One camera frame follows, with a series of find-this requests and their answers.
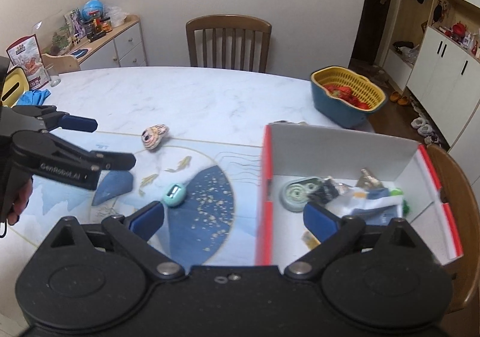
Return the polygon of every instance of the drawer handle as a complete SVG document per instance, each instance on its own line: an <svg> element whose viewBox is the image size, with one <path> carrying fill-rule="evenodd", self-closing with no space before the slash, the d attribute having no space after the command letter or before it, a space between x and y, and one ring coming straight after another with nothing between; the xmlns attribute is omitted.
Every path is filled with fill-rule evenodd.
<svg viewBox="0 0 480 337"><path fill-rule="evenodd" d="M469 63L468 61L465 61L465 65L463 65L462 73L460 73L461 75L463 75L463 73L465 72L465 68L467 67L466 65L468 63Z"/></svg>

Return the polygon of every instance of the blue globe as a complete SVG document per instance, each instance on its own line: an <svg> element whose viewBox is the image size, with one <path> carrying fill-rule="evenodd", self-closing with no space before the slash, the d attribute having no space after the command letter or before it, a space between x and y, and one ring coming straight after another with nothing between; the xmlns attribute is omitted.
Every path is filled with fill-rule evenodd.
<svg viewBox="0 0 480 337"><path fill-rule="evenodd" d="M88 14L96 10L99 10L100 14L103 15L103 3L100 0L90 0L83 7L83 10L82 10L83 20L88 22L90 20L90 16Z"/></svg>

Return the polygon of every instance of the metal bolt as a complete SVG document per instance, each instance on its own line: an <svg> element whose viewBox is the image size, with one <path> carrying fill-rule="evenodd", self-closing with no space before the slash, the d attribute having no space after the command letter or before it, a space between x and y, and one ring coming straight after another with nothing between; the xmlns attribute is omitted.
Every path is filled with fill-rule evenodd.
<svg viewBox="0 0 480 337"><path fill-rule="evenodd" d="M238 281L240 280L242 277L236 273L232 273L229 275L229 280L231 281Z"/></svg>
<svg viewBox="0 0 480 337"><path fill-rule="evenodd" d="M164 276L172 276L180 271L181 267L177 263L166 262L157 265L157 271Z"/></svg>
<svg viewBox="0 0 480 337"><path fill-rule="evenodd" d="M308 274L308 272L311 272L313 268L309 263L297 261L289 265L289 270L295 275L305 275Z"/></svg>
<svg viewBox="0 0 480 337"><path fill-rule="evenodd" d="M214 281L218 284L227 284L229 282L229 280L225 276L217 276Z"/></svg>

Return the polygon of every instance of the blue glove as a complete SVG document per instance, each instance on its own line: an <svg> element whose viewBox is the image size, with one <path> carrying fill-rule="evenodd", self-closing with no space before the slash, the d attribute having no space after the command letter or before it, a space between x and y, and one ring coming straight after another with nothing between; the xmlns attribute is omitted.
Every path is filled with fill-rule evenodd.
<svg viewBox="0 0 480 337"><path fill-rule="evenodd" d="M18 99L18 106L41 106L45 99L50 96L50 91L45 89L40 91L36 89L35 91L27 91Z"/></svg>

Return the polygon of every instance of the human hand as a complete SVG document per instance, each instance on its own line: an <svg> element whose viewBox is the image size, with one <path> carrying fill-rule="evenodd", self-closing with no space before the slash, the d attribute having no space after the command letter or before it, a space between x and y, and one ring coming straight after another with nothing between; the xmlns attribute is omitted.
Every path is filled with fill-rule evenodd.
<svg viewBox="0 0 480 337"><path fill-rule="evenodd" d="M23 213L28 204L28 199L32 196L33 180L28 180L27 184L20 188L18 196L13 204L13 211L8 214L7 221L10 226L13 226L20 219L20 214Z"/></svg>

